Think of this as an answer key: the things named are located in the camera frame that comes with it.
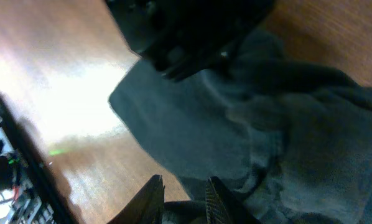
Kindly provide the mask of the dark green Nike t-shirt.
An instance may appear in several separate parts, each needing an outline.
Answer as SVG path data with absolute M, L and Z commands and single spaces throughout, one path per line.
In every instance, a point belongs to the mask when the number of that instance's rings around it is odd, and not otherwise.
M 138 61 L 109 97 L 193 201 L 218 177 L 262 223 L 372 223 L 372 88 L 252 31 L 178 83 Z

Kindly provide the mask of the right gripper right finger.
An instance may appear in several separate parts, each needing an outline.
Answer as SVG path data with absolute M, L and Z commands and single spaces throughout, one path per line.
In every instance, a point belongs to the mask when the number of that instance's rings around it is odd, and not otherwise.
M 218 177 L 207 181 L 205 208 L 209 224 L 261 224 Z

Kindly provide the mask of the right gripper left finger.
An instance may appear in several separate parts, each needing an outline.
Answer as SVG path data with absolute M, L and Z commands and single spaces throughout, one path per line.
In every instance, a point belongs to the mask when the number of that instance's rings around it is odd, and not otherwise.
M 108 224 L 161 224 L 164 190 L 162 176 L 153 175 Z

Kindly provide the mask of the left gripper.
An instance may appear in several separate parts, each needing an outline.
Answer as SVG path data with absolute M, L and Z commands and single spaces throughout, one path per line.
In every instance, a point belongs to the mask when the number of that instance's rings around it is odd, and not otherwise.
M 132 52 L 164 78 L 183 80 L 227 60 L 273 10 L 274 0 L 111 0 Z

